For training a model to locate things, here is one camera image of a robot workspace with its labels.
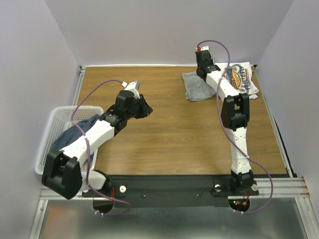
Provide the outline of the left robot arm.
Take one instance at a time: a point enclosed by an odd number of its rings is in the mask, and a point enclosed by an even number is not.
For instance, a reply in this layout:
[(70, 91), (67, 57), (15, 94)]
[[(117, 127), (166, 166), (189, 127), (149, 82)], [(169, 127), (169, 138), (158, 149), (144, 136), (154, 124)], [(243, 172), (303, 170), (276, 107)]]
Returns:
[(47, 154), (42, 184), (65, 199), (72, 199), (80, 191), (93, 187), (99, 196), (110, 193), (111, 184), (100, 171), (84, 173), (81, 168), (91, 154), (127, 126), (128, 120), (148, 117), (153, 109), (143, 95), (138, 97), (128, 90), (118, 93), (115, 103), (100, 116), (81, 137), (59, 151)]

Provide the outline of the grey tank top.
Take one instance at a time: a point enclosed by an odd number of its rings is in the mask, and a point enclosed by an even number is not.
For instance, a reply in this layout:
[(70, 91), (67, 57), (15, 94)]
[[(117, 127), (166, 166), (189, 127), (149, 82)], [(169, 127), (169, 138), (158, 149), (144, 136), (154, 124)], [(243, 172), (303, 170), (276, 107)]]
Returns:
[(192, 102), (204, 101), (216, 95), (216, 91), (201, 79), (196, 72), (182, 73), (185, 98)]

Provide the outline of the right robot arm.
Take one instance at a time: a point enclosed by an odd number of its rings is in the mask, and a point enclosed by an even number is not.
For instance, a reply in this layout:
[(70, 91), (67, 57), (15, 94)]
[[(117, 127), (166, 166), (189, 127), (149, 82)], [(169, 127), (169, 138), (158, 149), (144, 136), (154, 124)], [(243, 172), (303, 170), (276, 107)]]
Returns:
[(218, 107), (222, 129), (231, 144), (231, 176), (229, 188), (234, 194), (247, 191), (254, 184), (248, 160), (246, 132), (250, 119), (250, 104), (247, 93), (240, 93), (225, 78), (227, 70), (214, 64), (209, 47), (197, 47), (197, 75), (216, 91), (222, 100)]

